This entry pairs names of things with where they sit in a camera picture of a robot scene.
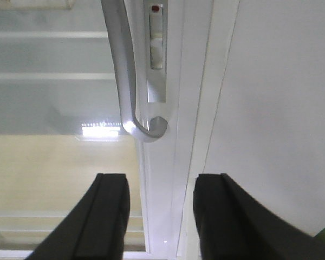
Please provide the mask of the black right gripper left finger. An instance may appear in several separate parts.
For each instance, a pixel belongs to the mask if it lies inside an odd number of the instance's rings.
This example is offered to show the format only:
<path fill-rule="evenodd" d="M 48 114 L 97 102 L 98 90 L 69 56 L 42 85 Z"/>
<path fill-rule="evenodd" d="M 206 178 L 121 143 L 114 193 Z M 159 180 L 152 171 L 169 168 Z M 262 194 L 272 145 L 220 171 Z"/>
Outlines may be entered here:
<path fill-rule="evenodd" d="M 130 212 L 124 174 L 96 175 L 81 200 L 28 259 L 122 259 Z"/>

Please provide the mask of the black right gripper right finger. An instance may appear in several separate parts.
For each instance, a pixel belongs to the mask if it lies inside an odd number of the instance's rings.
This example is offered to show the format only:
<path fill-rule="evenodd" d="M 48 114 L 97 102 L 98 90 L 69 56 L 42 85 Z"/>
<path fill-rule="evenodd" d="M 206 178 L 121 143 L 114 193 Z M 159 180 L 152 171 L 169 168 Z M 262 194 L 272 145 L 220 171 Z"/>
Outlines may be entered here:
<path fill-rule="evenodd" d="M 325 243 L 280 219 L 227 174 L 200 174 L 193 212 L 202 259 L 325 259 Z"/>

